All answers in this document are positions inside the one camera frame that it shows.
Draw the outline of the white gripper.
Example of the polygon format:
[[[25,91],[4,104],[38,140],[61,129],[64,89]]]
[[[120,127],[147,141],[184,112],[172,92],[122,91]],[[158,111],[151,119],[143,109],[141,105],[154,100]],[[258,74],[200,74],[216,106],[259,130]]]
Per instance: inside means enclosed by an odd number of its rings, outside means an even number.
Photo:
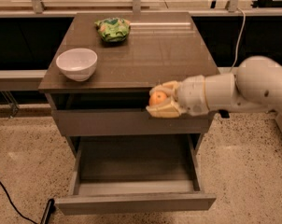
[[[182,82],[174,80],[159,84],[149,91],[149,95],[156,91],[162,91],[172,97],[161,99],[146,107],[153,118],[177,118],[181,112],[193,117],[209,113],[205,99],[204,76],[188,77]]]

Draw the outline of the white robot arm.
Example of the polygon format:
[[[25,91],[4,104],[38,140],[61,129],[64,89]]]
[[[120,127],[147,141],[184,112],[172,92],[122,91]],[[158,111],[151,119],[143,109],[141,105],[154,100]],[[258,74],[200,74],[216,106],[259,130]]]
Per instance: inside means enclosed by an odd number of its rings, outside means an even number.
[[[188,77],[152,88],[147,111],[154,118],[193,117],[210,112],[265,112],[282,115],[282,66],[253,56],[233,73]]]

